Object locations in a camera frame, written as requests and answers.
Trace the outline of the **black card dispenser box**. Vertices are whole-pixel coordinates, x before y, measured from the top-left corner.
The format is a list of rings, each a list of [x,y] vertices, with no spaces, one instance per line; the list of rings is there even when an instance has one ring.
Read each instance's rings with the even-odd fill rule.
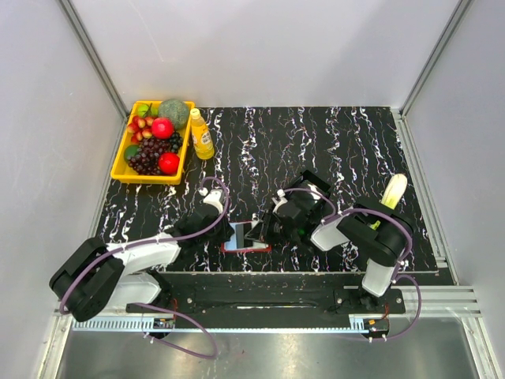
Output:
[[[287,196],[310,220],[318,222],[336,215],[330,200],[331,185],[310,170],[302,171],[290,184]]]

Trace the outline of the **red leather card holder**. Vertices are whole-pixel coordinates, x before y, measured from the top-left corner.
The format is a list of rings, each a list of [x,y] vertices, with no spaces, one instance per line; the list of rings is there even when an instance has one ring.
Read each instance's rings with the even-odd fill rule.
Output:
[[[266,253],[271,252],[271,246],[263,243],[256,235],[248,237],[248,233],[252,231],[257,221],[245,221],[231,223],[233,234],[230,239],[221,245],[222,253]]]

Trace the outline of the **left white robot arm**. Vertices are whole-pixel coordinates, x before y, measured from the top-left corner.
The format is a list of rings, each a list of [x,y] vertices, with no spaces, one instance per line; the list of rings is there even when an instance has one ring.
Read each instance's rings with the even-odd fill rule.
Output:
[[[205,192],[202,205],[168,232],[123,244],[89,238],[50,278],[49,287],[63,311],[76,321],[88,321],[103,310],[138,312],[142,303],[162,312],[174,300],[172,286],[157,268],[206,244],[229,240],[233,229],[225,217],[228,204],[227,191],[213,189]]]

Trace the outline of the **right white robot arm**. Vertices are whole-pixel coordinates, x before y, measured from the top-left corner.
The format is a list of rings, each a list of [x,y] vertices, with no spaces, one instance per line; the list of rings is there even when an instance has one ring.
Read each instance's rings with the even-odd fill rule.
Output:
[[[401,197],[389,189],[379,202],[363,197],[338,214],[331,201],[315,191],[280,190],[257,225],[257,238],[267,244],[304,242],[321,251],[351,242],[367,259],[359,303],[375,313],[386,305],[386,291],[413,245],[410,222],[395,210]]]

